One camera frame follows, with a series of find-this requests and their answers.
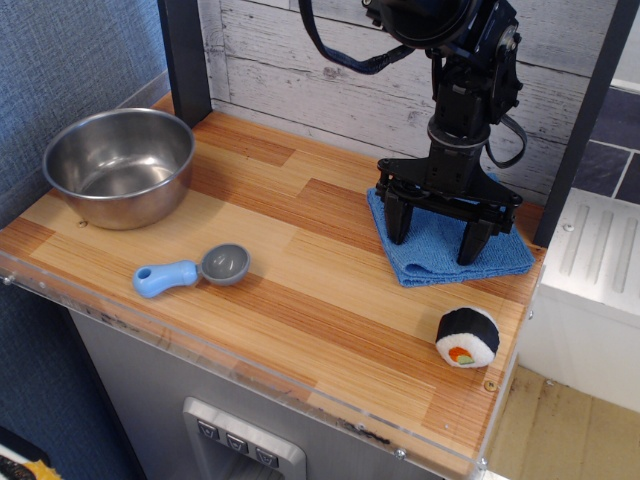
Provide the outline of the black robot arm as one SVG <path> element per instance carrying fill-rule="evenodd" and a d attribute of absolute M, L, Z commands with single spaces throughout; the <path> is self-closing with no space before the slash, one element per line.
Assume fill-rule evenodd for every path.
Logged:
<path fill-rule="evenodd" d="M 374 25 L 432 62 L 435 112 L 429 154 L 382 159 L 376 193 L 388 238 L 405 240 L 414 209 L 465 222 L 460 265 L 473 263 L 488 240 L 511 230 L 520 195 L 492 180 L 480 157 L 491 151 L 494 125 L 523 130 L 508 112 L 522 88 L 516 74 L 521 37 L 506 1 L 366 1 Z"/>

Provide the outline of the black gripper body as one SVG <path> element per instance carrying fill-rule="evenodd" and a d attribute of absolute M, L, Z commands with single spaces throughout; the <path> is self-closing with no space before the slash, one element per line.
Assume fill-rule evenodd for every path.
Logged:
<path fill-rule="evenodd" d="M 415 208 L 462 220 L 485 220 L 494 233 L 508 233 L 522 197 L 486 174 L 480 165 L 489 134 L 460 138 L 429 134 L 429 155 L 417 159 L 385 158 L 378 162 L 376 194 L 384 203 L 387 191 Z"/>

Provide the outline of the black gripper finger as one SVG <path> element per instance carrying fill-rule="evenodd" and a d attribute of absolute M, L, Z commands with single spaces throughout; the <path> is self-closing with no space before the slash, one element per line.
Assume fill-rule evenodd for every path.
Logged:
<path fill-rule="evenodd" d="M 457 263 L 470 265 L 480 255 L 494 233 L 494 224 L 485 220 L 468 222 L 462 237 Z"/>
<path fill-rule="evenodd" d="M 413 215 L 413 205 L 392 191 L 384 196 L 384 216 L 387 236 L 396 245 L 404 242 Z"/>

